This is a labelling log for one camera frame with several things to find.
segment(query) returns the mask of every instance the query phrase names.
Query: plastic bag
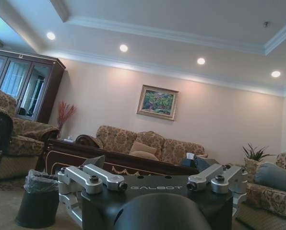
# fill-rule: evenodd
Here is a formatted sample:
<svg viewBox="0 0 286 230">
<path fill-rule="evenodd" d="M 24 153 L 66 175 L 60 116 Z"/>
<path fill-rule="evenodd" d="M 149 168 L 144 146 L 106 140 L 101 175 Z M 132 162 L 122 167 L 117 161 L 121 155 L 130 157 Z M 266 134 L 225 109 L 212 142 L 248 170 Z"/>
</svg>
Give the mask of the plastic bag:
<svg viewBox="0 0 286 230">
<path fill-rule="evenodd" d="M 46 172 L 39 172 L 31 169 L 26 176 L 24 188 L 27 193 L 46 193 L 58 191 L 58 179 L 54 175 L 48 175 Z"/>
</svg>

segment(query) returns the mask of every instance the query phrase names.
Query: potted plant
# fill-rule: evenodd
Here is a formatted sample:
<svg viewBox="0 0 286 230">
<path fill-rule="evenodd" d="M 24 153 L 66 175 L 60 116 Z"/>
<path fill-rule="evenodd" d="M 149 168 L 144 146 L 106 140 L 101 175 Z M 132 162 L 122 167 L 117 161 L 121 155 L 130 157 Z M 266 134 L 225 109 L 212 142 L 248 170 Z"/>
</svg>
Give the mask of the potted plant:
<svg viewBox="0 0 286 230">
<path fill-rule="evenodd" d="M 248 147 L 247 146 L 246 147 L 242 146 L 242 147 L 243 147 L 243 150 L 247 158 L 258 161 L 258 162 L 262 161 L 264 157 L 274 156 L 271 154 L 265 154 L 265 150 L 268 147 L 263 147 L 257 150 L 257 147 L 253 147 L 251 143 L 248 143 Z"/>
</svg>

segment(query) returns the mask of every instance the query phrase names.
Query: ceiling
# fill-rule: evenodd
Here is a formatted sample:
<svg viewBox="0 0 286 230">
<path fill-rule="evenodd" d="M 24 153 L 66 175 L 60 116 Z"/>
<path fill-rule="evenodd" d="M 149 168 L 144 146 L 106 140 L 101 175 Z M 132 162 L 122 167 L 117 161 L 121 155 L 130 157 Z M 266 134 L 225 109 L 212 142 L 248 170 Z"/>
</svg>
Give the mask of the ceiling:
<svg viewBox="0 0 286 230">
<path fill-rule="evenodd" d="M 286 95 L 286 0 L 0 0 L 0 18 L 15 49 Z"/>
</svg>

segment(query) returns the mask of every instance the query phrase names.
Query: sofa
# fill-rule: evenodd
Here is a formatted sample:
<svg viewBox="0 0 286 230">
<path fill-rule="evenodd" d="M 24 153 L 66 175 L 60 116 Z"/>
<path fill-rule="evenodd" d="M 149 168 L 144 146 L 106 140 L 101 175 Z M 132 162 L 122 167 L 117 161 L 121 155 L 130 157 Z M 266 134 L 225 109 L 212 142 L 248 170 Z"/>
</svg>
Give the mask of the sofa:
<svg viewBox="0 0 286 230">
<path fill-rule="evenodd" d="M 186 158 L 187 152 L 208 156 L 202 145 L 164 138 L 153 131 L 136 133 L 112 126 L 100 126 L 96 137 L 80 135 L 76 139 L 79 144 L 123 154 L 129 154 L 134 142 L 156 148 L 155 156 L 160 161 L 171 164 L 180 164 L 180 161 Z"/>
<path fill-rule="evenodd" d="M 15 99 L 0 91 L 0 179 L 35 169 L 44 142 L 59 133 L 56 127 L 15 117 L 15 108 Z"/>
<path fill-rule="evenodd" d="M 246 159 L 247 201 L 240 205 L 237 219 L 254 229 L 286 230 L 286 192 L 256 184 L 257 161 Z M 277 156 L 276 165 L 286 170 L 286 153 Z"/>
</svg>

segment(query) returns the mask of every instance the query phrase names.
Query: picture frame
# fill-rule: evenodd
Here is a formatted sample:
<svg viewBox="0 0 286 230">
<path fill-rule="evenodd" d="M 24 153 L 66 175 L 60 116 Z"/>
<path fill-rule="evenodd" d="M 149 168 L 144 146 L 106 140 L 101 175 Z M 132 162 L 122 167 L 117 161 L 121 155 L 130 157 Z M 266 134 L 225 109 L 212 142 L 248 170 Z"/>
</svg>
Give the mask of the picture frame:
<svg viewBox="0 0 286 230">
<path fill-rule="evenodd" d="M 179 92 L 143 85 L 137 114 L 175 121 Z"/>
</svg>

